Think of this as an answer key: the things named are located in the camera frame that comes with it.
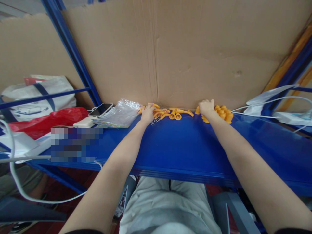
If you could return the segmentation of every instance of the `forearm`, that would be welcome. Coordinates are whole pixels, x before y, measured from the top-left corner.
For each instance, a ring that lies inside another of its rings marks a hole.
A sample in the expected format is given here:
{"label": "forearm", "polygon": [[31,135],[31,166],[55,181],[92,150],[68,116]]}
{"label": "forearm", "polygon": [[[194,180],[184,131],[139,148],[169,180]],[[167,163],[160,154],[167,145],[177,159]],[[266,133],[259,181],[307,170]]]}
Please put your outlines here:
{"label": "forearm", "polygon": [[208,120],[268,233],[286,227],[311,230],[311,211],[246,139],[217,114]]}
{"label": "forearm", "polygon": [[109,233],[115,209],[137,158],[146,127],[146,124],[139,121],[119,143],[60,233],[78,229]]}
{"label": "forearm", "polygon": [[146,127],[146,124],[139,121],[115,148],[104,164],[103,169],[107,168],[127,177],[136,161]]}

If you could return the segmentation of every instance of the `white cable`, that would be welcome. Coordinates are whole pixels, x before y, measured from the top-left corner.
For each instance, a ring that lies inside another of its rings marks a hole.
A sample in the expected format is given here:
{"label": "white cable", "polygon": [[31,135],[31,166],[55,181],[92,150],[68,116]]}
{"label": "white cable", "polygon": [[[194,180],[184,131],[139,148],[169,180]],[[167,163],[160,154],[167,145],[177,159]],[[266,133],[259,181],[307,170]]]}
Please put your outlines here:
{"label": "white cable", "polygon": [[[14,156],[15,156],[15,142],[14,142],[14,138],[13,138],[13,134],[12,134],[12,130],[10,128],[10,126],[3,120],[0,119],[0,122],[4,124],[4,126],[6,127],[7,129],[7,133],[8,133],[8,136],[10,137],[11,139],[11,143],[12,143],[12,148],[11,148],[11,158],[14,159]],[[35,198],[32,198],[30,196],[28,196],[25,191],[23,190],[23,187],[20,183],[20,180],[16,174],[16,171],[15,171],[15,168],[14,168],[14,162],[10,162],[10,170],[11,170],[11,174],[12,174],[12,177],[16,183],[16,186],[17,186],[17,189],[18,191],[20,192],[20,194],[27,200],[30,200],[32,202],[40,202],[40,203],[46,203],[46,204],[60,204],[60,203],[65,203],[65,202],[69,202],[69,201],[72,201],[82,195],[84,195],[86,192],[83,192],[82,194],[79,194],[77,195],[76,197],[73,197],[73,198],[70,198],[70,199],[67,199],[67,200],[64,200],[64,201],[45,201],[45,200],[40,200],[40,199],[35,199]]]}
{"label": "white cable", "polygon": [[305,125],[305,126],[303,126],[303,127],[301,127],[301,128],[298,128],[296,131],[293,131],[293,132],[296,133],[296,132],[298,132],[298,131],[304,129],[305,127],[309,126],[311,123],[312,123],[312,120],[309,121],[309,122],[307,123],[307,125]]}
{"label": "white cable", "polygon": [[306,101],[308,101],[311,104],[311,108],[312,108],[312,101],[310,99],[307,99],[305,97],[303,98],[303,97],[298,97],[298,96],[289,96],[289,97],[277,98],[277,99],[274,99],[274,100],[271,100],[271,101],[267,101],[267,102],[262,102],[262,103],[252,104],[252,105],[249,105],[249,106],[240,107],[240,108],[237,108],[235,110],[232,110],[231,112],[234,112],[234,111],[237,111],[237,110],[240,110],[240,109],[243,109],[243,108],[251,107],[251,106],[259,106],[259,105],[267,104],[267,103],[274,102],[274,101],[281,100],[281,99],[285,99],[285,98],[299,98],[299,99],[306,100]]}
{"label": "white cable", "polygon": [[28,157],[22,157],[22,158],[8,158],[8,159],[0,159],[0,164],[1,163],[16,162],[16,161],[21,161],[21,160],[49,159],[49,158],[51,158],[50,155],[28,156]]}
{"label": "white cable", "polygon": [[101,167],[101,169],[103,168],[102,164],[99,163],[98,161],[94,160],[93,162],[96,163],[96,164],[98,164],[98,165]]}
{"label": "white cable", "polygon": [[98,107],[93,107],[91,110],[88,110],[88,111],[94,111],[96,108],[98,108]]}
{"label": "white cable", "polygon": [[265,116],[265,115],[249,115],[249,114],[240,113],[240,112],[233,112],[233,114],[241,114],[241,115],[248,115],[248,116],[253,116],[253,117],[264,117],[264,118],[278,119],[278,117],[273,117],[273,116]]}

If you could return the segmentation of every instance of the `beige pants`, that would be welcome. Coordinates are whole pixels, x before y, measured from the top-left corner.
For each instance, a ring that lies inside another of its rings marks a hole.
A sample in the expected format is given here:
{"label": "beige pants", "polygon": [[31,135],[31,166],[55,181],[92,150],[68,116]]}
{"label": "beige pants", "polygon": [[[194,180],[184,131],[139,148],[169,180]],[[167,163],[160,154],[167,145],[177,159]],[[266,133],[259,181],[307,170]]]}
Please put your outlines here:
{"label": "beige pants", "polygon": [[126,234],[132,221],[140,214],[155,208],[178,207],[201,218],[212,233],[221,230],[215,222],[204,184],[141,177],[120,221],[119,234]]}
{"label": "beige pants", "polygon": [[[19,178],[24,191],[28,194],[33,191],[42,179],[43,173],[33,169],[28,165],[24,165],[16,169],[16,174]],[[19,194],[16,184],[10,172],[0,177],[0,199],[4,196],[12,196]]]}

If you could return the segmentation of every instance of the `cardboard sheet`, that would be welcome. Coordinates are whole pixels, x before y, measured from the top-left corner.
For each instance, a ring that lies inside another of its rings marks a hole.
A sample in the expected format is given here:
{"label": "cardboard sheet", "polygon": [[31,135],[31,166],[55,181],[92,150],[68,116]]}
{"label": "cardboard sheet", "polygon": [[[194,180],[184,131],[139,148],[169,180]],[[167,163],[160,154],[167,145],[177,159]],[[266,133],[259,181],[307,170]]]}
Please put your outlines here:
{"label": "cardboard sheet", "polygon": [[141,1],[108,1],[63,12],[103,102],[157,102],[148,12]]}
{"label": "cardboard sheet", "polygon": [[[310,0],[115,0],[63,15],[103,102],[234,109],[261,93],[311,12]],[[2,89],[29,74],[83,87],[48,16],[0,30]]]}
{"label": "cardboard sheet", "polygon": [[157,1],[160,105],[214,98],[243,106],[261,93],[311,10],[309,1]]}
{"label": "cardboard sheet", "polygon": [[[0,22],[0,31],[0,92],[31,74],[64,75],[75,89],[84,88],[46,14],[8,18]],[[78,104],[94,106],[87,92],[75,96]]]}

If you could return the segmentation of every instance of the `clear plastic bag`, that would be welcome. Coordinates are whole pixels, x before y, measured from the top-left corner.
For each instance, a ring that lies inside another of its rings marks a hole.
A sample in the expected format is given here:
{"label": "clear plastic bag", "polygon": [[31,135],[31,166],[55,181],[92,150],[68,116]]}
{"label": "clear plastic bag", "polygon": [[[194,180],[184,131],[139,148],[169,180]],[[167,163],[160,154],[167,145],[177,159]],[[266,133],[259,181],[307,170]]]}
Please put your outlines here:
{"label": "clear plastic bag", "polygon": [[128,128],[138,116],[141,106],[138,102],[122,98],[109,112],[93,122],[101,128]]}

